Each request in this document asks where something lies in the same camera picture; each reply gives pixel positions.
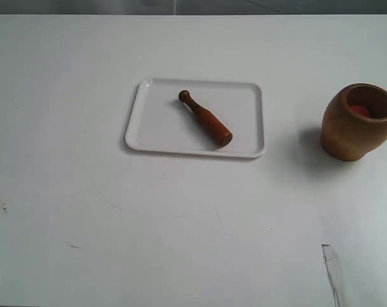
white table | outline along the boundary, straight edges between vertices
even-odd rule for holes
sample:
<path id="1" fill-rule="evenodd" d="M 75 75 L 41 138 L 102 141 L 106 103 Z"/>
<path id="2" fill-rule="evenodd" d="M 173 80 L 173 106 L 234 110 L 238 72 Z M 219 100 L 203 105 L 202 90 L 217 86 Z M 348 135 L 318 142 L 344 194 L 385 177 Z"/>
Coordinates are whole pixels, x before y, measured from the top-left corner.
<path id="1" fill-rule="evenodd" d="M 257 83 L 267 152 L 127 149 L 146 77 Z M 0 16 L 0 304 L 333 306 L 329 243 L 351 306 L 387 306 L 387 142 L 317 139 L 356 82 L 387 90 L 387 15 Z"/>

wooden pestle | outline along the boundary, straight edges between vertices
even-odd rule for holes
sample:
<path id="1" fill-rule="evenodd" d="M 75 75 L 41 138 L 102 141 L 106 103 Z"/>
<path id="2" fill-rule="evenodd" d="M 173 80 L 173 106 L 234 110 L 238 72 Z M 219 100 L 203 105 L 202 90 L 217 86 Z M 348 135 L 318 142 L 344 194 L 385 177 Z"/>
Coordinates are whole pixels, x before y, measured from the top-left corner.
<path id="1" fill-rule="evenodd" d="M 226 146 L 233 138 L 233 134 L 209 110 L 197 104 L 187 90 L 179 93 L 179 100 L 184 102 L 199 124 L 208 132 L 219 146 Z"/>

tray rim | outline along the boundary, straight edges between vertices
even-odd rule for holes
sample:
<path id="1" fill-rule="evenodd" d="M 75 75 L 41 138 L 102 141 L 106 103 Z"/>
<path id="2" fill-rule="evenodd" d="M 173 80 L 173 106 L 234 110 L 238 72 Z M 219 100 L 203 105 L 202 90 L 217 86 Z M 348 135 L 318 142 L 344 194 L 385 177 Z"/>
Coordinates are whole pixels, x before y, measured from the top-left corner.
<path id="1" fill-rule="evenodd" d="M 254 87 L 257 91 L 260 92 L 260 107 L 261 107 L 261 121 L 262 121 L 262 137 L 263 137 L 263 147 L 254 153 L 228 153 L 228 152 L 213 152 L 209 150 L 156 150 L 156 149 L 149 149 L 146 147 L 140 147 L 137 144 L 132 143 L 130 140 L 130 132 L 129 132 L 129 127 L 132 126 L 132 123 L 135 121 L 135 106 L 138 104 L 138 102 L 141 100 L 141 92 L 140 89 L 142 85 L 146 83 L 152 83 L 154 80 L 158 81 L 187 81 L 187 82 L 205 82 L 205 83 L 230 83 L 230 84 L 245 84 L 245 85 L 250 85 Z M 129 115 L 129 120 L 127 124 L 127 130 L 125 132 L 125 143 L 126 145 L 137 151 L 141 152 L 153 152 L 153 153 L 166 153 L 166 154 L 181 154 L 181 155 L 204 155 L 204 156 L 213 156 L 213 157 L 227 157 L 227 158 L 241 158 L 241 159 L 255 159 L 257 157 L 260 157 L 263 155 L 266 151 L 265 148 L 265 136 L 264 136 L 264 112 L 263 112 L 263 92 L 262 89 L 257 85 L 256 83 L 253 82 L 245 82 L 245 81 L 224 81 L 224 80 L 208 80 L 208 79 L 172 79 L 172 78 L 162 78 L 162 77 L 148 77 L 146 79 L 143 79 L 139 84 L 138 88 L 136 90 L 136 95 L 135 99 L 132 104 L 132 109 L 130 110 L 130 115 Z"/>

white tray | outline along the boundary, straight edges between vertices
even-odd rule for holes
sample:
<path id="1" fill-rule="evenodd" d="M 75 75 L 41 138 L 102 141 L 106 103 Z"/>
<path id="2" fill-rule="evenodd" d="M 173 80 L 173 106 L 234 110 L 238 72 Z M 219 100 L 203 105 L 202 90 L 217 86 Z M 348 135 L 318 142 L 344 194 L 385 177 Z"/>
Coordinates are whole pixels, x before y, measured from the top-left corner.
<path id="1" fill-rule="evenodd" d="M 201 129 L 178 100 L 182 90 L 233 132 L 227 146 L 218 148 Z M 258 157 L 265 151 L 262 92 L 251 83 L 146 79 L 139 84 L 125 141 L 135 150 Z"/>

red object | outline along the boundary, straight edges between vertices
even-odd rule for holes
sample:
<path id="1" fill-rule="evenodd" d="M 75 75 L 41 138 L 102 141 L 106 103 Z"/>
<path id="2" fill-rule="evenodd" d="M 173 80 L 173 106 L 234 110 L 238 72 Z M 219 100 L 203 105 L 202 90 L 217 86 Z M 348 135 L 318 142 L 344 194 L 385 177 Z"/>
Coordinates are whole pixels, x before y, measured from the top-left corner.
<path id="1" fill-rule="evenodd" d="M 354 105 L 354 106 L 351 106 L 350 108 L 351 108 L 351 110 L 353 110 L 355 113 L 357 113 L 359 115 L 371 118 L 371 113 L 367 109 L 367 107 Z"/>

